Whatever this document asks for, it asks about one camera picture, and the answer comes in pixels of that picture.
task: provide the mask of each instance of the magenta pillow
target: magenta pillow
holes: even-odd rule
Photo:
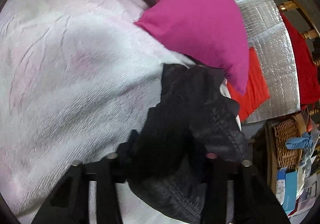
[[[157,0],[135,24],[166,48],[223,69],[234,89],[245,93],[249,47],[234,0]]]

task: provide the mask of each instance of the silver insulation sheet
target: silver insulation sheet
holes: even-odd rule
[[[300,110],[297,68],[288,31],[273,0],[235,0],[258,55],[270,99],[245,121],[253,123]]]

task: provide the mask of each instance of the textured fleece blanket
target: textured fleece blanket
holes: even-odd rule
[[[132,24],[147,7],[8,0],[0,13],[0,192],[22,224],[74,159],[100,160],[142,129],[163,64],[192,64]],[[124,224],[179,223],[117,187]]]

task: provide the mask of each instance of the blue cloth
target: blue cloth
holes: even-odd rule
[[[302,137],[289,138],[285,143],[285,146],[289,150],[311,148],[312,145],[312,135],[309,135],[307,132],[303,133]]]

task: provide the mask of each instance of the red cushion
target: red cushion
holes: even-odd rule
[[[249,49],[249,79],[244,96],[241,96],[232,85],[227,83],[232,99],[240,104],[239,117],[243,122],[264,101],[270,98],[266,80],[262,74],[259,59],[253,47]]]
[[[290,36],[297,66],[300,104],[307,105],[315,103],[320,99],[318,69],[313,63],[305,39],[283,14],[281,14],[281,16]]]

